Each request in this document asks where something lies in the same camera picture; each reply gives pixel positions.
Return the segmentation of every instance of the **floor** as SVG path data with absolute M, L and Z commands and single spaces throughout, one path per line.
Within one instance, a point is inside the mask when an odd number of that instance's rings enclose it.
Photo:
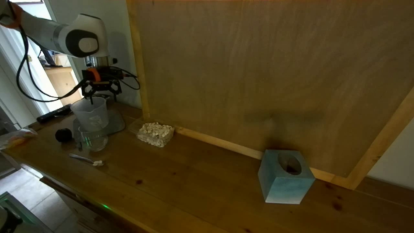
M 21 169 L 1 179 L 0 195 L 4 192 L 9 192 L 53 232 L 79 232 L 76 217 L 60 196 L 26 170 Z

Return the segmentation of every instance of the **wooden tabletop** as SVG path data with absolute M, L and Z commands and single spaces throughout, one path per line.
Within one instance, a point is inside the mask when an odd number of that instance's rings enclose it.
M 140 110 L 115 105 L 131 123 Z M 164 149 L 127 130 L 109 138 L 101 169 L 69 158 L 56 121 L 5 153 L 148 232 L 414 232 L 413 210 L 316 182 L 300 206 L 264 204 L 259 161 L 175 135 Z

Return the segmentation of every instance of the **wooden table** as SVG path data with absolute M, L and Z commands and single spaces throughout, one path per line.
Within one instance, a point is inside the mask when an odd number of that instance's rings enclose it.
M 126 122 L 140 110 L 115 105 Z M 93 157 L 67 157 L 51 123 L 5 153 L 87 201 L 148 232 L 414 232 L 413 209 L 316 182 L 300 206 L 265 205 L 259 161 L 176 135 L 158 149 L 128 131 L 110 136 Z

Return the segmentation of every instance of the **light blue box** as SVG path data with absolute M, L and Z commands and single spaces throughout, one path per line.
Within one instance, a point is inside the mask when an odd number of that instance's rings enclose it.
M 258 175 L 267 204 L 299 205 L 315 182 L 296 151 L 265 151 Z

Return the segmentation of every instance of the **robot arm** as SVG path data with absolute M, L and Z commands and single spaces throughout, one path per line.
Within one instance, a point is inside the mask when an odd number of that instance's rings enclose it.
M 25 30 L 39 46 L 75 57 L 105 57 L 106 38 L 101 20 L 79 15 L 70 25 L 36 19 L 8 0 L 0 0 L 0 25 Z

